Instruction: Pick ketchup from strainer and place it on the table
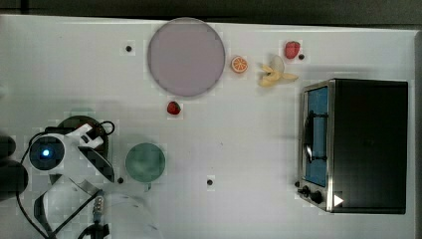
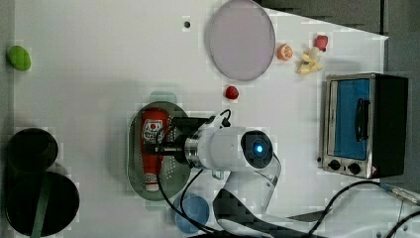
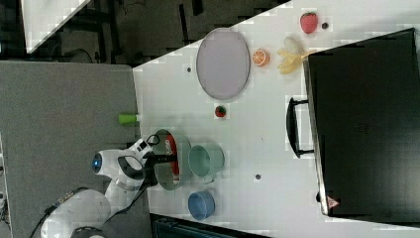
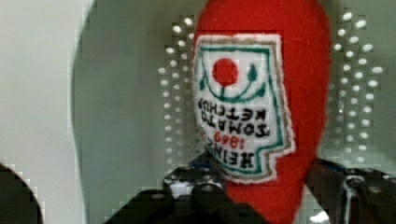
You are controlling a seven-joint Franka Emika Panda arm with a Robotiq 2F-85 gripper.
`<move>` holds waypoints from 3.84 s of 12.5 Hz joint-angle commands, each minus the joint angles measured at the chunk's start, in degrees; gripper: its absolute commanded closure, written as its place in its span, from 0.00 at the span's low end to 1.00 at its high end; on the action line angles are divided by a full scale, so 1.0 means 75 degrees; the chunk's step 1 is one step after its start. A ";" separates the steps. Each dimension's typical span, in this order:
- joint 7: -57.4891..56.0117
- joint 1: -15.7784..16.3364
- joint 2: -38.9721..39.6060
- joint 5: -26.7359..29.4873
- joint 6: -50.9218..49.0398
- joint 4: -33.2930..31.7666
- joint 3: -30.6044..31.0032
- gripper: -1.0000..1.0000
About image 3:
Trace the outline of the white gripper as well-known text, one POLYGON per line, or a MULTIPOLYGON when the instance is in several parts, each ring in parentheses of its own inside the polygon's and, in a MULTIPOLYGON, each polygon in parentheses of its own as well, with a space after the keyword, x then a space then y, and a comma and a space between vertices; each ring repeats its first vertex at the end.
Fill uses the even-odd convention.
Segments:
POLYGON ((165 164, 177 162, 177 156, 174 155, 155 155, 154 152, 150 152, 145 163, 146 177, 145 183, 148 186, 155 186, 158 184, 158 180, 155 173, 156 164, 165 164))

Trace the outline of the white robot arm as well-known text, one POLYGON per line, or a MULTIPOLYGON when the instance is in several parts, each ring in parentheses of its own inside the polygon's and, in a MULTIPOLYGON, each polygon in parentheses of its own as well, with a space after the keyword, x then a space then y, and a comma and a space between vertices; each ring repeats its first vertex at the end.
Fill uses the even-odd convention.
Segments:
POLYGON ((155 165, 176 160, 173 148, 162 154, 148 146, 96 153, 92 170, 110 179, 106 190, 81 187, 60 198, 37 224, 41 238, 105 238, 105 223, 129 210, 148 187, 158 183, 155 165))

